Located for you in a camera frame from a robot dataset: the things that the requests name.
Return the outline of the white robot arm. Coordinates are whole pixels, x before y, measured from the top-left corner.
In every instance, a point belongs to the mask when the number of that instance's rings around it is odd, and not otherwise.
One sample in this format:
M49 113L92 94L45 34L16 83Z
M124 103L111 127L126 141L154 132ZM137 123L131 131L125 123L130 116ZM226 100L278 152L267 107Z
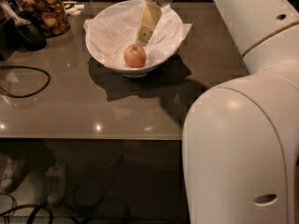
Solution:
M213 0L249 73L204 92L182 130L191 224L295 224L299 14L288 0Z

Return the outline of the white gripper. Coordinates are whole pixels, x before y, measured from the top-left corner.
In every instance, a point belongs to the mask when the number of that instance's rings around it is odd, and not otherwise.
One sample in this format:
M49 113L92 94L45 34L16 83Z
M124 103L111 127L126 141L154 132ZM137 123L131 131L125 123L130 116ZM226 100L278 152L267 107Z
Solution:
M173 0L145 0L139 27L137 29L136 43L142 47L146 46L162 17L161 7L172 3Z

